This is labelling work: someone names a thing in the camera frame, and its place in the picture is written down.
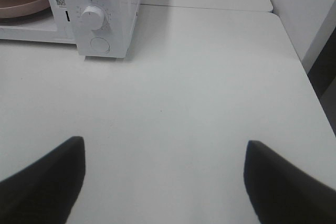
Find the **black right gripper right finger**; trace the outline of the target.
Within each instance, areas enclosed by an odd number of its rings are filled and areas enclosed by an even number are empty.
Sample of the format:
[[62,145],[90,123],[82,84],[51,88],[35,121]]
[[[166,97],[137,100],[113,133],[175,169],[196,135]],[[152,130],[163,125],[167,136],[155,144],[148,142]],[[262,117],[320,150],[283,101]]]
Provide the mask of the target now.
[[243,176],[260,223],[335,223],[335,190],[263,142],[248,142]]

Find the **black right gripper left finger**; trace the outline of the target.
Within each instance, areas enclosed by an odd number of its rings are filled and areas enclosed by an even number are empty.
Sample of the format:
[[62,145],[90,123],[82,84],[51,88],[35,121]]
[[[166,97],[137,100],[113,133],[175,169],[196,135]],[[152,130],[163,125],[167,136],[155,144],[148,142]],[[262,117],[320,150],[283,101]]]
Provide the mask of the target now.
[[1,223],[66,223],[85,174],[85,142],[73,136],[1,181]]

